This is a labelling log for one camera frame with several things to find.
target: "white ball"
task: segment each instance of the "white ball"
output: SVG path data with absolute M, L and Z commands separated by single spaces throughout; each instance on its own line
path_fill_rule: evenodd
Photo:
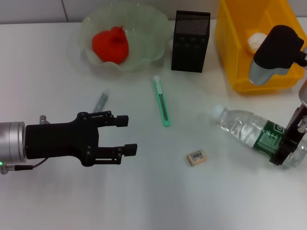
M 260 45 L 266 39 L 266 37 L 267 36 L 264 33 L 254 33 L 248 39 L 248 43 L 247 43 L 248 51 L 251 52 L 252 54 L 255 54 L 256 51 L 259 49 Z

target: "green utility knife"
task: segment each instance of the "green utility knife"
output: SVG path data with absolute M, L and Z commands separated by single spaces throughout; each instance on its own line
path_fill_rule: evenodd
M 170 126 L 171 120 L 169 119 L 168 110 L 165 102 L 164 92 L 162 89 L 162 83 L 159 76 L 153 78 L 155 93 L 157 94 L 158 104 L 160 108 L 162 123 L 164 126 Z

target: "plastic water bottle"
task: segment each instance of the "plastic water bottle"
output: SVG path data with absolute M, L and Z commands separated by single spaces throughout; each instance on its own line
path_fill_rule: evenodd
M 251 112 L 228 110 L 218 105 L 213 117 L 220 128 L 269 158 L 276 153 L 281 144 L 284 128 Z M 283 166 L 298 166 L 306 153 L 307 143 L 301 140 L 297 149 L 283 162 Z

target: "barcode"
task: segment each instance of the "barcode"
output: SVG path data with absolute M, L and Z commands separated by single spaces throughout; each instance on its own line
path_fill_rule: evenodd
M 197 161 L 197 160 L 203 158 L 203 153 L 201 151 L 191 153 L 191 158 L 192 158 L 193 161 Z

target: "eraser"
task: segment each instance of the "eraser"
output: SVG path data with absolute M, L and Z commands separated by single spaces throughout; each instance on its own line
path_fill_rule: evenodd
M 187 159 L 191 166 L 195 166 L 207 161 L 207 156 L 204 150 L 198 150 L 196 152 L 187 155 Z

